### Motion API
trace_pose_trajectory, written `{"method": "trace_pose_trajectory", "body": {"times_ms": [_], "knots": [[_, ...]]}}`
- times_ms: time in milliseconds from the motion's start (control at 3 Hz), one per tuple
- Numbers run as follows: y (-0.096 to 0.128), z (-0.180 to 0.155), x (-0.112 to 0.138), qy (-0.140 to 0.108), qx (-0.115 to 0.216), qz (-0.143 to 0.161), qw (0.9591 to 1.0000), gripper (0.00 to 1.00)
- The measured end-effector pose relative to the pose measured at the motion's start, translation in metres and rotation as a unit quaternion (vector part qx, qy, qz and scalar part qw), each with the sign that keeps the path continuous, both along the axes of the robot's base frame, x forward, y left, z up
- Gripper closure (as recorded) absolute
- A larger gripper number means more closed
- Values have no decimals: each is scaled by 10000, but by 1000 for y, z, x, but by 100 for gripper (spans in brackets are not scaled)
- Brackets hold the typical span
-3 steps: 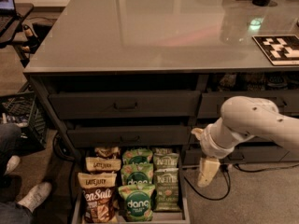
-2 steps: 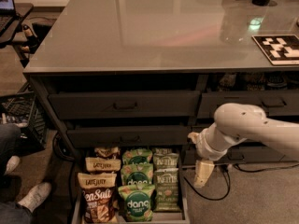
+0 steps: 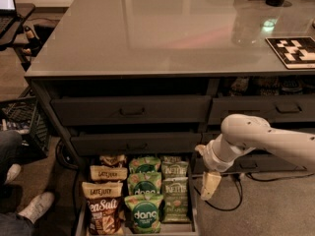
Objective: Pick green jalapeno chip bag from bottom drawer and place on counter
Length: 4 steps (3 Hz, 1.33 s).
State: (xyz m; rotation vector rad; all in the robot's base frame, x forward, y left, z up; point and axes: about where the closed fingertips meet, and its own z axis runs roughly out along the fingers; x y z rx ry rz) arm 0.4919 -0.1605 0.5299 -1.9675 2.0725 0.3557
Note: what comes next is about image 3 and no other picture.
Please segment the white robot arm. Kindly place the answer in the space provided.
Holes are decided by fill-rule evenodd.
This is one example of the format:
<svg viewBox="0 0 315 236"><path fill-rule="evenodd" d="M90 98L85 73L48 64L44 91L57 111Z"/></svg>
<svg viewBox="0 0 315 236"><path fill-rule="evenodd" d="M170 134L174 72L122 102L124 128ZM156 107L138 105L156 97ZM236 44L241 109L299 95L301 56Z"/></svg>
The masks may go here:
<svg viewBox="0 0 315 236"><path fill-rule="evenodd" d="M221 182L220 174L229 169L236 158L254 149L265 150L310 172L315 171L314 134L273 128L258 116L231 114L221 122L220 134L215 139L195 146L207 168L203 173L201 199L209 200Z"/></svg>

